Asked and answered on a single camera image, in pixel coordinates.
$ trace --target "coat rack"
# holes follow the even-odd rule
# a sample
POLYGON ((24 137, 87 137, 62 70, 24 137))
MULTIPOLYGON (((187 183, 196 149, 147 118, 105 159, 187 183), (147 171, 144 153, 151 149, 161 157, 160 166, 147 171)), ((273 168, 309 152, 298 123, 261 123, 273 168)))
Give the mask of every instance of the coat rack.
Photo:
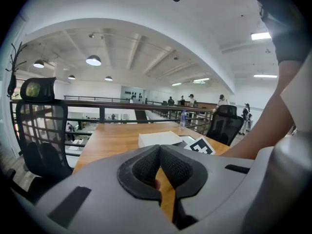
POLYGON ((10 63, 12 64, 11 70, 5 69, 6 71, 11 72, 10 84, 9 84, 8 90, 7 90, 7 92, 8 92, 7 96, 8 96, 10 99, 12 99, 12 96, 13 96, 13 97, 17 96, 17 95, 15 95, 15 96, 13 95, 14 90, 15 90, 15 88, 16 88, 16 75, 15 75, 15 73, 16 73, 16 71, 18 70, 17 67, 20 66, 21 64, 27 62, 27 61, 23 61, 23 62, 21 62, 20 64, 16 65, 16 61, 17 61, 17 59, 18 59, 18 56, 19 56, 20 52, 22 52, 22 50, 23 50, 25 47, 27 47, 27 45, 25 45, 25 46, 23 46, 23 47, 21 48, 21 44, 22 44, 22 42, 20 42, 19 49, 16 51, 16 48, 15 48, 14 45, 11 43, 11 45, 12 45, 13 48, 14 48, 15 55, 14 55, 14 59, 12 58, 12 55, 11 55, 11 61, 10 61, 10 63))

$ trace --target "water bottle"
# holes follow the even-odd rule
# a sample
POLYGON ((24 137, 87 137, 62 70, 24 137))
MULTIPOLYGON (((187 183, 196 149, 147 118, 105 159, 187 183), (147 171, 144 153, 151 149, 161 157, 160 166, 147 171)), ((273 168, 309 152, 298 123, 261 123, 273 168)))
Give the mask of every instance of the water bottle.
POLYGON ((180 126, 179 129, 184 129, 185 128, 185 121, 186 121, 186 111, 183 110, 183 112, 181 113, 181 118, 180 118, 180 126))

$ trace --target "chair headrest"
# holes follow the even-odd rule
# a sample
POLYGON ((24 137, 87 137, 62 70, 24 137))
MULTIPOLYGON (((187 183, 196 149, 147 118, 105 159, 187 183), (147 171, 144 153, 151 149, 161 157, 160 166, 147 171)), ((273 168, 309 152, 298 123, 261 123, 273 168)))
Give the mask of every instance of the chair headrest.
POLYGON ((218 107, 217 113, 227 117, 237 117, 237 107, 232 105, 221 105, 218 107))
POLYGON ((53 78, 30 78, 20 88, 20 97, 26 101, 48 102, 54 100, 53 78))

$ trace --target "black office chair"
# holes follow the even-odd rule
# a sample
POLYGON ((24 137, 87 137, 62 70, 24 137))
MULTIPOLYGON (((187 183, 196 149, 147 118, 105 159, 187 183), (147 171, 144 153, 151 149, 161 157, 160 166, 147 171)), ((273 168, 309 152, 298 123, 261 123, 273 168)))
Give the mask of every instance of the black office chair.
POLYGON ((237 108, 222 105, 213 115, 207 137, 230 146, 244 124, 242 117, 236 115, 237 108))
POLYGON ((28 191, 28 199, 33 203, 73 172, 67 163, 64 145, 68 108, 64 101, 54 99, 55 80, 28 79, 20 89, 22 100, 16 105, 25 164, 30 172, 40 176, 33 180, 28 191))

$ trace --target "wooden table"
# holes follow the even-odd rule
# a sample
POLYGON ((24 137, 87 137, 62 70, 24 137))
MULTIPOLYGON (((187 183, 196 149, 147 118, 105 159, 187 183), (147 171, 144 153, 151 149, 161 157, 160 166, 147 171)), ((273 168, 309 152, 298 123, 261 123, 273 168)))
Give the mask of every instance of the wooden table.
MULTIPOLYGON (((152 134, 166 131, 172 131, 179 136, 191 136, 194 139, 202 136, 187 128, 180 130, 179 125, 176 123, 99 124, 83 149, 74 169, 74 173, 93 161, 137 149, 139 134, 152 134)), ((213 139, 205 138, 214 148, 216 155, 221 155, 230 148, 213 139)), ((172 220, 175 191, 162 169, 159 169, 156 179, 158 179, 161 184, 161 208, 168 218, 172 220)))

